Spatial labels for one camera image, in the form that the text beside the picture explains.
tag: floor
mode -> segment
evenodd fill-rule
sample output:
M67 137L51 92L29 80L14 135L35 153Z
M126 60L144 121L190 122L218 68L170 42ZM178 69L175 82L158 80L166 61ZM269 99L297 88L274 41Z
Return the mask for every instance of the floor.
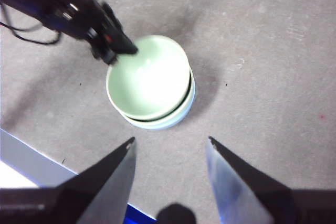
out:
M107 66L88 44L32 45L1 28L2 128L76 172L135 136L130 203L153 216L177 201L219 223L209 135L289 187L336 189L335 0L106 1L132 39L161 34L185 49L197 88L188 116L138 129L109 103Z

